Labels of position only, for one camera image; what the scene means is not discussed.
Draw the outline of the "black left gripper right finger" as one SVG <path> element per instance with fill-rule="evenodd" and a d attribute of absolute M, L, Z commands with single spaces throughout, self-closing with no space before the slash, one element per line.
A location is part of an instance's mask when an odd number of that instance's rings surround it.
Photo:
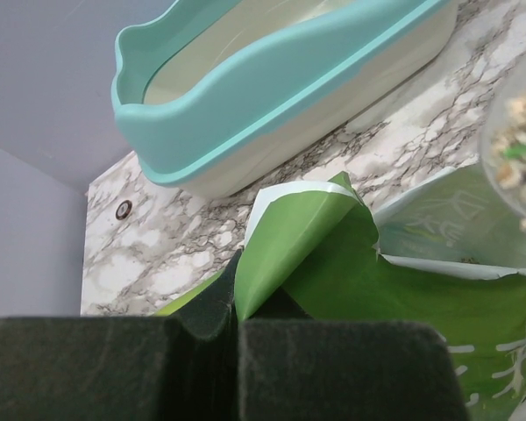
<path fill-rule="evenodd" d="M 242 420 L 467 420 L 428 325 L 310 318 L 280 289 L 238 326 Z"/>

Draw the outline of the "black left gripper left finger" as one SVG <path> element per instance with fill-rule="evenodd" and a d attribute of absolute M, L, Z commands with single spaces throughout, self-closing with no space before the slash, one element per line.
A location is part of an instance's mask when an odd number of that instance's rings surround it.
<path fill-rule="evenodd" d="M 238 259 L 174 313 L 0 318 L 0 420 L 232 420 Z"/>

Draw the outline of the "green cat litter bag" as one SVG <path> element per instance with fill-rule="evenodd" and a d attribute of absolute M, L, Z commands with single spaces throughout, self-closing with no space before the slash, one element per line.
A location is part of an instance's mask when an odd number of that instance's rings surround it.
<path fill-rule="evenodd" d="M 262 189 L 233 277 L 240 320 L 279 292 L 315 319 L 424 322 L 449 347 L 468 406 L 526 395 L 526 233 L 476 166 L 378 210 L 346 173 Z"/>

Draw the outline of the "clear plastic litter scoop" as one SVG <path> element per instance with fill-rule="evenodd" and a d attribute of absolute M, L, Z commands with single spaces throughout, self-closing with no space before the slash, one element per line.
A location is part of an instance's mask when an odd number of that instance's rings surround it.
<path fill-rule="evenodd" d="M 526 54 L 494 96 L 479 153 L 489 184 L 526 232 Z"/>

